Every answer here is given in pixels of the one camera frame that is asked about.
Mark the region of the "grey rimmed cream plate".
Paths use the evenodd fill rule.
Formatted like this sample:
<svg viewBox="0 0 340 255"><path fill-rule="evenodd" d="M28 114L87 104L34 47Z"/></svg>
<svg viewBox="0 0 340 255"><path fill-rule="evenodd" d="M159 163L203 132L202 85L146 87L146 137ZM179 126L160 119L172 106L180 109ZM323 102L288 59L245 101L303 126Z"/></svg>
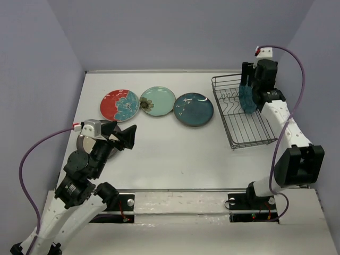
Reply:
<svg viewBox="0 0 340 255"><path fill-rule="evenodd" d="M101 124L107 124L109 123L108 120L100 120ZM114 128L115 131L121 131L121 128L116 125L116 127ZM76 148L77 150L81 150L84 151L88 154L91 153L94 145L95 145L95 140L93 138L90 138L88 136L84 136L81 133L79 133L77 140L76 140ZM111 159L116 153L118 152L118 150L116 148L112 149L112 151L109 154L108 159Z"/></svg>

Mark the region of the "teal scalloped beaded plate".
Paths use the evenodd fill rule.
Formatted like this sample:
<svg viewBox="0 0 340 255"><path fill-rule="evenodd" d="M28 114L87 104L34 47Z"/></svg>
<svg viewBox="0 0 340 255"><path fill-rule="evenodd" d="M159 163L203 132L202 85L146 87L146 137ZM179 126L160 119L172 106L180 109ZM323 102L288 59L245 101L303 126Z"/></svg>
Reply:
<svg viewBox="0 0 340 255"><path fill-rule="evenodd" d="M252 114L257 110L257 105L252 98L252 88L250 86L239 86L239 102L242 110L246 114Z"/></svg>

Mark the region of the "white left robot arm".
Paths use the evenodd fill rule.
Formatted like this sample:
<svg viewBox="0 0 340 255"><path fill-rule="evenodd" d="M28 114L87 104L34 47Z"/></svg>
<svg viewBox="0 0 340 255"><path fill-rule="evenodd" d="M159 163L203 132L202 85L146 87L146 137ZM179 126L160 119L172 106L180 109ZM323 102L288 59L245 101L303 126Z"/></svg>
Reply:
<svg viewBox="0 0 340 255"><path fill-rule="evenodd" d="M111 184L92 183L100 177L114 149L123 151L134 146L137 126L124 130L116 130L116 126L115 121L102 123L89 119L68 129L94 139L95 144L90 153L76 150L69 155L63 168L65 176L44 215L29 195L22 175L26 158L41 142L24 154L19 165L19 181L36 213L37 226L24 241L11 247L11 254L62 254L71 239L99 213L115 207L124 213L119 192Z"/></svg>

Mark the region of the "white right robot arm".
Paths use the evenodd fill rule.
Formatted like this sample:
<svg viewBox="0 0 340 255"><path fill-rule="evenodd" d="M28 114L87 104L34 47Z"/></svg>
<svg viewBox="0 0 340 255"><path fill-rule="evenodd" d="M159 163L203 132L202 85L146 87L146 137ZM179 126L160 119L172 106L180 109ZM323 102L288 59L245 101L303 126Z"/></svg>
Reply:
<svg viewBox="0 0 340 255"><path fill-rule="evenodd" d="M261 59L242 64L239 101L245 113L259 111L278 138L268 177L248 185L245 204L259 207L274 193L316 183L325 151L313 145L291 117L286 98L275 88L278 63Z"/></svg>

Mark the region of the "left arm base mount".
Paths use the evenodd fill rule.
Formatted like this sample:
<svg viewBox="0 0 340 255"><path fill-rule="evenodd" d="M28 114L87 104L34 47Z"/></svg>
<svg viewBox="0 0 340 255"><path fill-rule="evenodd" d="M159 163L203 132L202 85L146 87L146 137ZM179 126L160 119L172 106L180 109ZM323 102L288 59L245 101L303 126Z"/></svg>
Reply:
<svg viewBox="0 0 340 255"><path fill-rule="evenodd" d="M133 224L134 199L134 194L120 194L118 202L95 216L92 223Z"/></svg>

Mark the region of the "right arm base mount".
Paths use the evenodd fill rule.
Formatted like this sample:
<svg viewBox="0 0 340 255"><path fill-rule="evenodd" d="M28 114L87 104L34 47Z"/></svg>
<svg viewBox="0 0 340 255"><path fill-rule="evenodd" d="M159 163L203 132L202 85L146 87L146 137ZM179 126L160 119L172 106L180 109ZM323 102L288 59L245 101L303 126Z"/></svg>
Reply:
<svg viewBox="0 0 340 255"><path fill-rule="evenodd" d="M248 200L245 193L230 193L224 203L229 211L231 223L251 223L278 221L278 213L273 196Z"/></svg>

